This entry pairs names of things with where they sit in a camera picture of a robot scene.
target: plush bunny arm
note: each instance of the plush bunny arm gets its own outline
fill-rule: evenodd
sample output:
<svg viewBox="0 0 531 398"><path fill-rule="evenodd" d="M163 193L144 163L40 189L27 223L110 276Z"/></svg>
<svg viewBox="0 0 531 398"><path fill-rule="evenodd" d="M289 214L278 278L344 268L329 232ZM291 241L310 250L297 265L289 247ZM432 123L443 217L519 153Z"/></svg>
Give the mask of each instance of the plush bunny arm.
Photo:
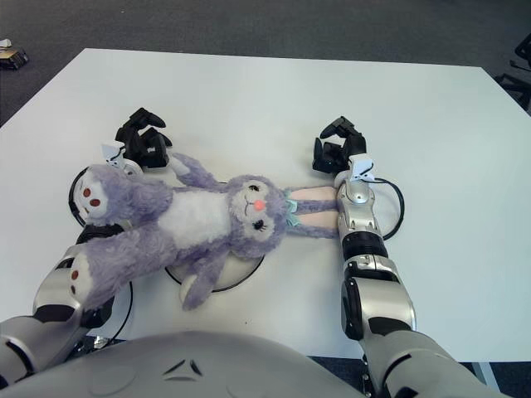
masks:
<svg viewBox="0 0 531 398"><path fill-rule="evenodd" d="M205 302L223 271L227 255L228 250L216 250L189 265L179 294L185 311Z"/></svg>
<svg viewBox="0 0 531 398"><path fill-rule="evenodd" d="M173 264L177 249L155 222L85 244L68 278L71 294L86 309L97 308L130 280Z"/></svg>
<svg viewBox="0 0 531 398"><path fill-rule="evenodd" d="M201 163L182 153L173 153L169 159L169 166L178 180L189 187L218 188L220 183L201 165Z"/></svg>

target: bunny face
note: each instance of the bunny face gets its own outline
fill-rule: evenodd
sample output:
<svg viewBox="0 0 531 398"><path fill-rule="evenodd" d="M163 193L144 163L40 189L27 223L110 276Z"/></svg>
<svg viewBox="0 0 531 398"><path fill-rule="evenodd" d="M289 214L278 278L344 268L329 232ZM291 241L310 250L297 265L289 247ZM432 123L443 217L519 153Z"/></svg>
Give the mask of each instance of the bunny face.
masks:
<svg viewBox="0 0 531 398"><path fill-rule="evenodd" d="M240 176L227 183L231 250L240 257L261 257L286 231L284 193L264 177Z"/></svg>

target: floor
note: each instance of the floor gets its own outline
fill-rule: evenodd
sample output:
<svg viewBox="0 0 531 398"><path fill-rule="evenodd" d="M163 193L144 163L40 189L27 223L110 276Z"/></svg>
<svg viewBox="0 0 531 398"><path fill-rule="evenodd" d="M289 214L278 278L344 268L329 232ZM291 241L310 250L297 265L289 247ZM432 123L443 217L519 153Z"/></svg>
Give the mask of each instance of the floor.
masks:
<svg viewBox="0 0 531 398"><path fill-rule="evenodd" d="M509 68L530 22L529 0L0 0L0 39L31 59L0 72L0 125L85 47L481 66L531 80ZM358 379L359 362L318 361ZM502 391L531 396L531 364L493 369Z"/></svg>

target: bunny ear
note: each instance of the bunny ear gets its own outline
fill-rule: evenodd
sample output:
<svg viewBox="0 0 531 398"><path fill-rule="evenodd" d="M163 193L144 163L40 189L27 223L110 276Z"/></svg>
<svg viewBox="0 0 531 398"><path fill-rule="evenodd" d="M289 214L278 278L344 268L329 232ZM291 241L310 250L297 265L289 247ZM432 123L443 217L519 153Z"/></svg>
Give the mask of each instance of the bunny ear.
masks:
<svg viewBox="0 0 531 398"><path fill-rule="evenodd" d="M288 228L290 234L313 236L314 238L333 239L339 235L338 212L320 211L296 216Z"/></svg>
<svg viewBox="0 0 531 398"><path fill-rule="evenodd" d="M297 214L337 210L337 190L334 187L311 187L285 190L288 199L297 201Z"/></svg>

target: plush toy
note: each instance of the plush toy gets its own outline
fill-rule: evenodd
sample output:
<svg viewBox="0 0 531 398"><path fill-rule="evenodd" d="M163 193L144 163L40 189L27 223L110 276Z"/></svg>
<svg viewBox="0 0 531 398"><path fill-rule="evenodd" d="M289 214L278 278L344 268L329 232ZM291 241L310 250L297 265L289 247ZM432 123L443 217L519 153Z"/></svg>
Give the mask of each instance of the plush toy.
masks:
<svg viewBox="0 0 531 398"><path fill-rule="evenodd" d="M186 187L170 187L109 165L90 166L74 200L87 224L132 228L85 244L71 272L71 293L96 308L140 275L189 264L180 298L189 310L211 293L229 252L259 258L286 232L337 236L332 187L280 190L264 177L244 175L220 183L201 164L175 153L170 167Z"/></svg>

